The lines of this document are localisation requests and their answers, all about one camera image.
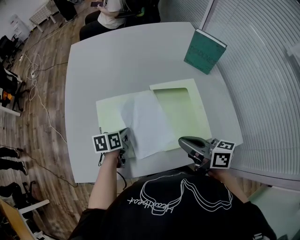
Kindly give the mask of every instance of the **sleeve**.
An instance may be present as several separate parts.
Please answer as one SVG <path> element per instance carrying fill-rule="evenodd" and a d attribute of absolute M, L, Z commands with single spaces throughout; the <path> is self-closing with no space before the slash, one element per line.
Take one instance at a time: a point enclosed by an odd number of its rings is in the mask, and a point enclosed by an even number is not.
<path fill-rule="evenodd" d="M 109 12 L 118 12 L 122 10 L 123 4 L 122 0 L 108 0 L 107 1 L 107 10 Z"/>
<path fill-rule="evenodd" d="M 277 239 L 276 234 L 256 205 L 247 202 L 243 204 L 242 208 L 241 212 L 245 216 L 245 226 L 252 234 L 253 239 L 264 239 L 264 237 L 268 237 L 270 240 Z"/>
<path fill-rule="evenodd" d="M 89 240 L 94 239 L 95 236 L 100 236 L 99 226 L 105 212 L 102 209 L 87 209 L 83 211 L 76 228 L 68 240 Z"/>

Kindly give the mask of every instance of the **book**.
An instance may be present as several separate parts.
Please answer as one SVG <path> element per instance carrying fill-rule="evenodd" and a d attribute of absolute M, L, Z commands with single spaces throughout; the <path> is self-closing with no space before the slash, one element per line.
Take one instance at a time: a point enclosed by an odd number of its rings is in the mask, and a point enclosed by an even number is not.
<path fill-rule="evenodd" d="M 194 32 L 184 61 L 205 74 L 209 74 L 226 48 L 225 43 L 197 29 Z"/>

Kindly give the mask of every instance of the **white t-shirt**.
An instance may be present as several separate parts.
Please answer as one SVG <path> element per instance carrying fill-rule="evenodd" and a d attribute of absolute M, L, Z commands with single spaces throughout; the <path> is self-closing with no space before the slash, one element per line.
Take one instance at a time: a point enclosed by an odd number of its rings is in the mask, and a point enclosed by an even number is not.
<path fill-rule="evenodd" d="M 124 0 L 104 0 L 103 7 L 105 7 L 109 12 L 117 12 L 123 10 Z M 125 18 L 114 18 L 104 13 L 100 13 L 98 17 L 98 22 L 109 29 L 116 29 L 125 22 Z"/>

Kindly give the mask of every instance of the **smartphone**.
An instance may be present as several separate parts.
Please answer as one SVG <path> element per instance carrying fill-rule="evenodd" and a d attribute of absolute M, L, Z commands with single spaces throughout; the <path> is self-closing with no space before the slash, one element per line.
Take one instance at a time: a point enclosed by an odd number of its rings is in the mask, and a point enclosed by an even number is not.
<path fill-rule="evenodd" d="M 100 7 L 103 7 L 103 2 L 91 2 L 90 6 L 96 8 L 98 5 L 100 5 Z"/>

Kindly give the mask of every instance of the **white line drawing on shirt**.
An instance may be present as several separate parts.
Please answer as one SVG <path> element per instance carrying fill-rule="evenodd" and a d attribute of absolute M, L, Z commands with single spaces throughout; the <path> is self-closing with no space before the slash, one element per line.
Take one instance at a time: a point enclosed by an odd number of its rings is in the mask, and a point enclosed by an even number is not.
<path fill-rule="evenodd" d="M 225 210 L 228 210 L 228 209 L 231 208 L 231 203 L 232 203 L 233 196 L 232 196 L 231 192 L 228 189 L 227 189 L 228 199 L 229 199 L 228 201 L 219 200 L 217 202 L 209 202 L 204 197 L 201 196 L 201 194 L 198 192 L 198 189 L 196 188 L 196 186 L 193 183 L 190 183 L 187 179 L 183 179 L 180 182 L 180 197 L 173 200 L 173 201 L 170 201 L 168 204 L 157 202 L 156 199 L 154 199 L 154 198 L 152 198 L 152 197 L 150 197 L 149 195 L 146 194 L 145 187 L 146 187 L 148 182 L 156 181 L 157 179 L 160 179 L 160 178 L 167 178 L 167 177 L 176 176 L 176 175 L 179 175 L 179 174 L 182 174 L 182 173 L 183 172 L 180 172 L 180 173 L 175 174 L 175 175 L 161 176 L 159 178 L 146 181 L 144 183 L 141 191 L 140 191 L 140 199 L 131 198 L 131 200 L 127 200 L 127 201 L 129 201 L 129 204 L 133 203 L 133 204 L 138 204 L 138 205 L 144 205 L 145 208 L 150 207 L 151 208 L 151 213 L 153 215 L 162 216 L 168 210 L 170 210 L 171 213 L 173 212 L 173 209 L 176 206 L 178 206 L 178 204 L 181 202 L 184 190 L 186 188 L 186 189 L 193 192 L 194 197 L 195 197 L 196 201 L 198 202 L 198 204 L 203 209 L 205 209 L 209 212 L 214 212 L 214 211 L 218 210 L 219 208 L 223 208 Z"/>

